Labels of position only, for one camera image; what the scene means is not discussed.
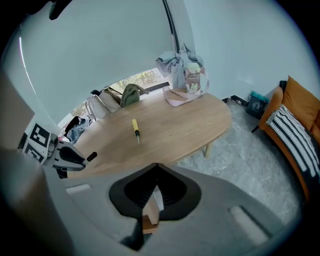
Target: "black and white blanket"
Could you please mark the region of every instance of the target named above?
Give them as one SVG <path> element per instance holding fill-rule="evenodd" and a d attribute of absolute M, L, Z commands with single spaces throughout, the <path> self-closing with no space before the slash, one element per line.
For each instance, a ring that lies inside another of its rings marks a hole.
<path fill-rule="evenodd" d="M 283 104 L 266 123 L 274 130 L 291 152 L 308 185 L 320 184 L 319 146 L 309 131 Z"/>

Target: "screwdriver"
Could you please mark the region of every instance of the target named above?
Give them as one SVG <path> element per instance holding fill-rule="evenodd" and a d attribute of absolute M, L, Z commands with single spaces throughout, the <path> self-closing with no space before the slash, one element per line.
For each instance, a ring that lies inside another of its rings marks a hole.
<path fill-rule="evenodd" d="M 139 128 L 138 128 L 138 124 L 137 124 L 136 119 L 132 119 L 132 125 L 133 125 L 135 136 L 138 139 L 138 144 L 140 144 L 140 139 L 139 139 L 140 132 L 139 132 Z"/>

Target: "oval table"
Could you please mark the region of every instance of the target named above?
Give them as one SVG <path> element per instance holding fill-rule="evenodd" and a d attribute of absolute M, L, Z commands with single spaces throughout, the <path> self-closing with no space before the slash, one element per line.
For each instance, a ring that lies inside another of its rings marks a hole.
<path fill-rule="evenodd" d="M 140 144 L 132 125 L 136 119 Z M 228 106 L 205 93 L 186 104 L 173 107 L 162 93 L 150 95 L 104 119 L 93 123 L 78 139 L 75 147 L 88 157 L 97 157 L 68 178 L 82 178 L 128 170 L 151 163 L 173 163 L 221 136 L 231 125 Z"/>

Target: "gray floor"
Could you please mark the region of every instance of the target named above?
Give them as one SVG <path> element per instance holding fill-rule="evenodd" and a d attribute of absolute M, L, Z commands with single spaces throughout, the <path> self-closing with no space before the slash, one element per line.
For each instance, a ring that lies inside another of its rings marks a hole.
<path fill-rule="evenodd" d="M 204 157 L 202 148 L 176 165 L 230 181 L 287 224 L 303 200 L 293 170 L 263 131 L 251 133 L 258 124 L 256 118 L 233 100 L 229 107 L 232 126 L 213 142 L 210 158 Z"/>

